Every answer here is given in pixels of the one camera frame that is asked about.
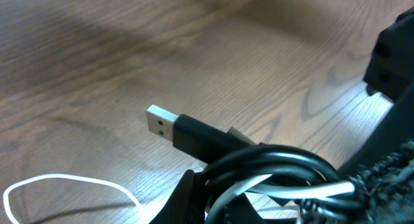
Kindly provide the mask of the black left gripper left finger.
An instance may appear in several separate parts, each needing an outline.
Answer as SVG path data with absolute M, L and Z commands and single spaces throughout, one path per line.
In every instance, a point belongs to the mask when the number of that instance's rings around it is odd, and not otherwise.
M 206 192 L 200 172 L 186 170 L 162 210 L 150 224 L 204 224 Z M 227 204 L 214 224 L 255 224 L 259 215 L 245 195 Z

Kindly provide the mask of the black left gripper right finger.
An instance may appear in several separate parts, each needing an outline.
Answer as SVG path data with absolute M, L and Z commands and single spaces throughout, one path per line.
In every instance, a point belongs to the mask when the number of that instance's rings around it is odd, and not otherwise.
M 304 223 L 413 222 L 412 86 L 340 174 L 356 185 L 356 194 L 302 201 Z

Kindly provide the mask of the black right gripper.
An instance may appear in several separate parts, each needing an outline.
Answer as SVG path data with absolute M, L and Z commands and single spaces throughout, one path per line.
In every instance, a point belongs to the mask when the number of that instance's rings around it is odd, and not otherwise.
M 368 95 L 379 92 L 392 102 L 413 82 L 412 8 L 378 35 L 363 81 Z

